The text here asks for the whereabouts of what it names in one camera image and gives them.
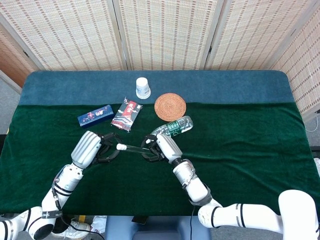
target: water bottle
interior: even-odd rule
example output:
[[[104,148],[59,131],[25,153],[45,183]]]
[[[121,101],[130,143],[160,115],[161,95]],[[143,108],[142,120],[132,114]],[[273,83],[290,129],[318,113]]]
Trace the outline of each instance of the water bottle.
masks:
[[[175,121],[156,128],[151,134],[155,136],[157,134],[163,134],[167,135],[168,137],[173,137],[192,129],[193,126],[194,123],[192,122],[191,118],[189,116],[183,116]]]

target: blue stool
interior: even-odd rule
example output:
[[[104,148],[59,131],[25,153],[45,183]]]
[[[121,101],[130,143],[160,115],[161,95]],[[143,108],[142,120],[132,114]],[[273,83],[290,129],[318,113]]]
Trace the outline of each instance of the blue stool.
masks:
[[[189,240],[190,216],[149,216],[146,224],[132,222],[133,216],[108,216],[108,240]],[[192,217],[192,240],[211,240],[210,229]]]

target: woven coaster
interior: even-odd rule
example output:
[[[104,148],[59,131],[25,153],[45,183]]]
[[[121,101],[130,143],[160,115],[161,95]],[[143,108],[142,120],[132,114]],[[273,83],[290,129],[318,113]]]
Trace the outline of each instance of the woven coaster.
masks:
[[[178,94],[165,93],[155,101],[154,110],[159,118],[172,122],[185,114],[186,102]]]

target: white paper cup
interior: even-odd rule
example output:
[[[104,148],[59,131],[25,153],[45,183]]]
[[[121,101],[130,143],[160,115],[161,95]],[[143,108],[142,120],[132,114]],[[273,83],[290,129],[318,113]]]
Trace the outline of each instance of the white paper cup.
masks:
[[[151,95],[151,89],[148,85],[148,80],[145,77],[139,77],[136,80],[135,93],[140,99],[147,99]]]

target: green felt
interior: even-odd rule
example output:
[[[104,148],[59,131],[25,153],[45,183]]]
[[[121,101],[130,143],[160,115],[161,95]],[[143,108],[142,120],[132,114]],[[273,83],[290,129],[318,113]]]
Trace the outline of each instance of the green felt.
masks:
[[[77,116],[99,107],[17,107],[0,158],[0,212],[19,213],[41,205],[60,168],[72,162],[70,154],[86,131]],[[279,194],[298,189],[314,198],[319,213],[320,179],[295,103],[188,103],[186,115],[194,127],[174,140],[222,205],[263,204],[279,214]],[[116,132],[134,146],[164,124],[152,104],[143,107],[131,133],[110,122],[89,130]],[[63,210],[170,216],[190,215],[192,206],[167,162],[148,163],[139,154],[121,152],[112,163],[86,169]]]

